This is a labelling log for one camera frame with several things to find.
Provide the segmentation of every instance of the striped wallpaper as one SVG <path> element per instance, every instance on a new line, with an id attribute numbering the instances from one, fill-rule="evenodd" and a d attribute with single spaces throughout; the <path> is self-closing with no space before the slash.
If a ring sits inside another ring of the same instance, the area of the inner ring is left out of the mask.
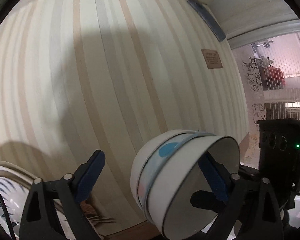
<path id="1" fill-rule="evenodd" d="M 93 196 L 116 220 L 103 235 L 144 220 L 129 180 L 148 140 L 248 132 L 229 44 L 186 1 L 35 0 L 0 26 L 0 160 L 59 179 L 102 149 Z M 209 70 L 201 49 L 218 50 L 224 68 Z"/>

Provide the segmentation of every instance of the blue dot on bowl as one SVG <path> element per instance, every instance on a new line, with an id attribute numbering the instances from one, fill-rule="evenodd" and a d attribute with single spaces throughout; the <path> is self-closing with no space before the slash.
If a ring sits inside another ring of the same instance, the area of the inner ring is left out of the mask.
<path id="1" fill-rule="evenodd" d="M 170 155 L 173 149 L 177 146 L 177 142 L 167 143 L 159 149 L 159 156 L 164 158 Z"/>

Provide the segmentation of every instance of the brown sign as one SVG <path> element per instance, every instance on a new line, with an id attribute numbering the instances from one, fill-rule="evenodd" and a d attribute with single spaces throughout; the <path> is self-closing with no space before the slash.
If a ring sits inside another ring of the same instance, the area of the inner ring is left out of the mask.
<path id="1" fill-rule="evenodd" d="M 223 68 L 219 54 L 216 50 L 201 49 L 208 69 Z"/>

